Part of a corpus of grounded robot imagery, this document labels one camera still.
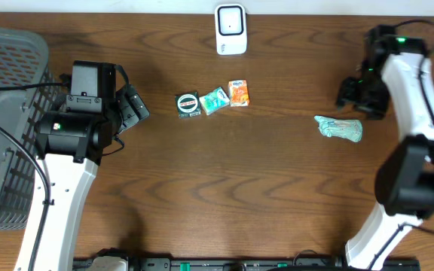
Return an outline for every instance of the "yellow snack bag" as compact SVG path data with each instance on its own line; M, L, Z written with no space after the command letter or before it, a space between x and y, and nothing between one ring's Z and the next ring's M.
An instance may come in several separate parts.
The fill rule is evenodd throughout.
M245 80L230 81L229 98L231 98L231 106L249 105L249 91L247 90L247 81Z

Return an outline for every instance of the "wood grain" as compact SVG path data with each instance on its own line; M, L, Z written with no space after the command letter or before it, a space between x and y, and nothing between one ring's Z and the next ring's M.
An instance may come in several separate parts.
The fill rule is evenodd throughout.
M43 36L55 75L76 59L121 64L152 113L123 134L124 151L103 159L76 256L110 247L174 257L339 252L371 211L396 121L393 110L363 120L354 144L320 135L313 116L363 119L335 110L338 87L362 60L365 31L407 19L250 15L247 52L218 56L208 15L0 14L0 26ZM427 26L403 33L434 39ZM234 79L249 83L248 108L178 119L176 94ZM13 268L22 236L0 232L0 270ZM434 236L413 232L393 254L434 270Z

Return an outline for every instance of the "teal packet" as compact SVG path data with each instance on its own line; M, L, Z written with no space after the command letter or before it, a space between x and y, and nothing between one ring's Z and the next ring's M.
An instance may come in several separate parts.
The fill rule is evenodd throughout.
M314 116L319 123L319 131L327 137L337 136L359 142L362 138L362 125L359 120L336 120L330 117Z
M231 102L221 87L213 90L205 96L201 96L199 101L207 115L229 105Z

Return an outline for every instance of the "teal plastic bag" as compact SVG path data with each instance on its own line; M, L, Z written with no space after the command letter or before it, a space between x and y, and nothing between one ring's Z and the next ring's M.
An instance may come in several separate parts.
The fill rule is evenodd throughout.
M362 125L359 120L336 120L330 117L314 116L319 123L319 131L327 137L337 136L359 142L362 138Z

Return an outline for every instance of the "plastic basket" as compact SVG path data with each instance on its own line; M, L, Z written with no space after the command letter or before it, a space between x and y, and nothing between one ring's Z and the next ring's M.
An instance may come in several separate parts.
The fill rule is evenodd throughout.
M53 82L48 47L35 33L0 28L0 87ZM0 91L0 126L35 154L34 125L59 87ZM34 167L0 135L0 230L23 229L28 219Z

